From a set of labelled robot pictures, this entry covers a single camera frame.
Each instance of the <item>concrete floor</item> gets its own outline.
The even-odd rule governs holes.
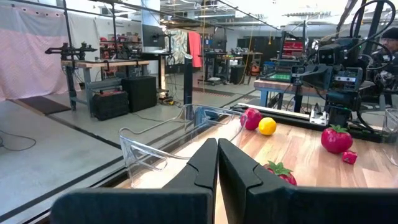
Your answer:
[[[229,93],[228,95],[193,92],[193,103],[215,107],[232,106],[236,103],[247,103],[253,98],[259,98],[260,92],[254,91],[251,79],[250,85],[206,85],[197,82],[202,72],[194,74],[193,86],[205,88],[206,90],[217,90]],[[183,99],[183,75],[171,75],[167,77],[166,89],[174,95],[177,101]],[[78,97],[84,98],[84,91],[78,93]],[[68,95],[46,96],[51,100],[69,106]],[[290,101],[292,95],[286,94],[284,101]],[[322,99],[310,97],[303,98],[303,106],[314,105],[316,102],[324,104]],[[178,114],[180,108],[177,106],[157,105],[153,108],[127,114],[107,121],[98,121],[91,118],[85,105],[77,104],[76,111],[65,111],[50,115],[50,118],[39,116],[9,101],[0,102],[0,130],[7,130],[10,133],[17,133],[33,137],[37,145],[32,149],[23,152],[9,152],[0,148],[0,222],[1,215],[21,206],[57,187],[81,176],[113,159],[121,156],[121,151],[115,147],[105,144],[93,137],[75,131],[53,119],[66,122],[72,126],[84,129],[85,131],[119,144],[118,131],[120,128],[130,128],[133,131],[142,131],[160,121],[173,118]],[[370,124],[382,125],[384,112],[371,112],[363,114],[363,118]],[[145,134],[133,135],[133,138],[141,143],[148,143],[156,140],[159,136],[168,133],[171,129],[178,127],[166,126],[157,128]],[[12,139],[4,137],[7,142]],[[10,147],[21,147],[13,144]],[[71,186],[69,189],[57,192],[53,197],[43,200],[26,211],[17,214],[7,220],[6,223],[17,223],[27,217],[31,217],[49,208],[53,200],[62,193],[76,188],[87,187],[94,181],[103,177],[111,170],[115,170],[123,163],[119,162],[101,172],[82,180]]]

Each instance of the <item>transparent acrylic tray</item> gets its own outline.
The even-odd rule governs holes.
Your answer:
[[[163,187],[184,168],[208,138],[225,138],[239,146],[246,121],[247,116],[240,112],[184,105],[176,117],[143,131],[120,129],[130,187]],[[156,138],[156,141],[143,144],[138,140],[148,137]]]

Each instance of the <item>floor mat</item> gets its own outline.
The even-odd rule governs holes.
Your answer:
[[[14,102],[42,115],[50,115],[70,110],[70,107],[47,99],[43,96],[34,96],[26,99],[14,100]]]
[[[203,88],[193,87],[192,91],[203,93]],[[218,90],[209,90],[209,89],[205,89],[205,93],[217,95],[217,96],[234,96],[235,95],[235,93],[230,93],[230,92],[226,92],[226,91],[218,91]]]

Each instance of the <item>black toolbox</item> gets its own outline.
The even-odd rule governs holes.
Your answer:
[[[94,117],[100,121],[128,114],[129,100],[125,91],[96,93],[93,96]]]

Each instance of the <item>workbench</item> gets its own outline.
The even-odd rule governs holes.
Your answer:
[[[203,142],[207,138],[222,136],[228,129],[210,128],[200,134]],[[382,144],[354,139],[350,150],[357,152],[354,165],[344,163],[341,155],[327,152],[320,143],[321,132],[294,126],[278,124],[271,136],[263,136],[258,131],[243,130],[241,140],[235,143],[260,165],[268,161],[283,162],[293,171],[298,186],[348,187],[348,188],[395,188],[398,186],[398,167],[393,166],[381,150]],[[199,142],[182,144],[175,148],[178,156],[192,156],[201,146]],[[162,172],[144,170],[133,178],[135,188],[161,188],[184,168],[187,161],[168,159]],[[165,162],[156,163],[161,168]],[[131,188],[126,180],[117,188]],[[215,223],[228,223],[223,203],[221,187],[216,190]]]
[[[85,81],[86,99],[81,100],[77,98],[75,84],[73,82],[73,62],[71,60],[62,60],[61,66],[65,66],[67,69],[67,82],[69,91],[70,107],[72,110],[76,110],[76,102],[87,105],[90,112],[90,116],[93,116],[93,94],[95,90],[109,90],[118,88],[121,85],[121,78],[112,78],[108,80],[102,80],[98,82],[91,81],[90,69],[91,68],[108,68],[119,67],[119,66],[142,66],[142,75],[146,75],[145,66],[148,65],[148,61],[144,60],[96,60],[96,61],[75,61],[75,68],[82,68]]]
[[[261,91],[259,106],[267,106],[269,92],[280,93],[280,97],[279,97],[279,101],[278,101],[278,105],[277,105],[278,110],[282,109],[282,101],[283,101],[284,93],[296,94],[296,89],[297,89],[296,86],[293,86],[290,83],[274,82],[274,81],[268,81],[268,80],[254,81],[254,88],[256,90]],[[319,93],[323,96],[325,96],[325,94],[326,94],[325,91],[319,91]],[[303,96],[319,97],[317,91],[314,88],[301,86],[297,90],[297,95],[295,96],[294,112],[297,112],[297,113],[300,112]]]

